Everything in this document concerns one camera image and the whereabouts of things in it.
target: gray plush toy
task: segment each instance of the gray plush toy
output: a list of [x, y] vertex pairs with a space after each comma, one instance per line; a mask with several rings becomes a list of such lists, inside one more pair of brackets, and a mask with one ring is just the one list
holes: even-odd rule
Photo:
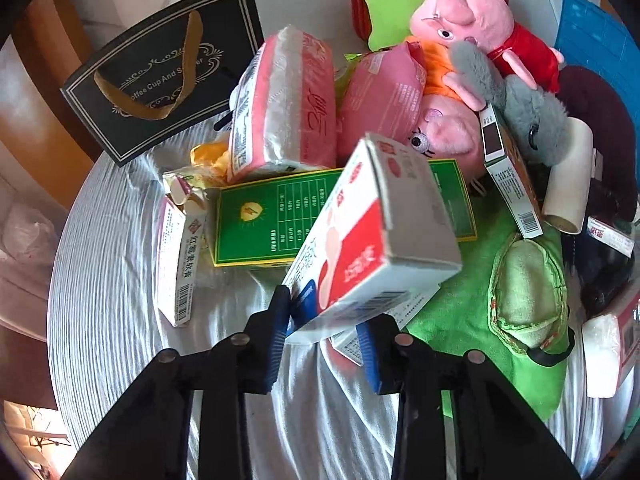
[[527, 162], [553, 166], [568, 151], [566, 110], [550, 92], [532, 90], [516, 75], [502, 78], [489, 58], [468, 41], [449, 48], [451, 63], [477, 95], [498, 108]]

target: plush toy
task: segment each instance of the plush toy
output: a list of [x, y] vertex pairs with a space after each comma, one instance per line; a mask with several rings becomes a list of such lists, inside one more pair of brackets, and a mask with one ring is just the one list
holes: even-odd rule
[[427, 158], [455, 158], [466, 182], [486, 171], [478, 116], [458, 99], [425, 95], [407, 144]]
[[475, 112], [486, 106], [480, 96], [474, 94], [464, 78], [456, 74], [455, 68], [449, 60], [449, 49], [430, 40], [420, 40], [409, 36], [409, 43], [420, 44], [422, 51], [422, 65], [426, 70], [424, 85], [425, 95], [443, 95], [462, 101]]
[[369, 48], [394, 46], [409, 34], [409, 19], [424, 0], [364, 0], [371, 18]]
[[553, 166], [569, 148], [564, 105], [551, 93], [532, 90], [515, 75], [502, 78], [480, 49], [467, 41], [451, 45], [456, 72], [487, 102], [502, 111], [527, 162]]
[[410, 20], [414, 36], [449, 46], [468, 41], [487, 54], [502, 76], [515, 74], [535, 90], [559, 91], [564, 57], [516, 23], [504, 0], [425, 0]]

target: tissue package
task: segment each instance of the tissue package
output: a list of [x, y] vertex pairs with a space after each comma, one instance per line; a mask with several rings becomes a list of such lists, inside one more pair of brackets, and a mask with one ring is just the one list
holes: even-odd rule
[[582, 326], [587, 396], [613, 397], [640, 354], [640, 278]]
[[366, 132], [405, 142], [418, 120], [426, 71], [418, 43], [367, 54], [356, 66], [338, 112], [338, 161], [346, 161]]
[[231, 103], [230, 182], [335, 168], [332, 54], [291, 25], [271, 36]]

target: green plush item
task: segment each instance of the green plush item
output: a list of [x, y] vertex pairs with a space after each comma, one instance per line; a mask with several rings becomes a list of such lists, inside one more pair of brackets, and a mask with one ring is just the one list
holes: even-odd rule
[[[473, 198], [472, 206], [478, 240], [460, 244], [462, 272], [442, 284], [407, 329], [440, 352], [461, 356], [470, 349], [481, 350], [540, 419], [547, 420], [560, 403], [566, 361], [553, 367], [536, 364], [514, 333], [523, 323], [524, 332], [544, 327], [545, 335], [552, 333], [547, 353], [559, 354], [568, 347], [560, 235], [545, 226], [543, 236], [519, 243], [516, 224], [495, 187], [487, 197]], [[500, 306], [492, 327], [500, 336], [490, 328], [491, 297]], [[552, 305], [546, 308], [531, 307], [533, 302], [549, 301]], [[527, 337], [532, 342], [543, 338], [539, 333], [523, 336]], [[443, 412], [451, 416], [448, 394], [443, 394]]]
[[411, 35], [409, 19], [425, 0], [364, 0], [371, 18], [369, 48], [394, 46]]

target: paper roll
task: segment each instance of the paper roll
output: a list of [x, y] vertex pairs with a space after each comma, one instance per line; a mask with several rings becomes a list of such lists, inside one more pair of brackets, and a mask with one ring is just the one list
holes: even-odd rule
[[567, 119], [570, 138], [567, 156], [551, 168], [542, 215], [545, 222], [563, 233], [582, 231], [591, 183], [593, 132], [580, 119]]

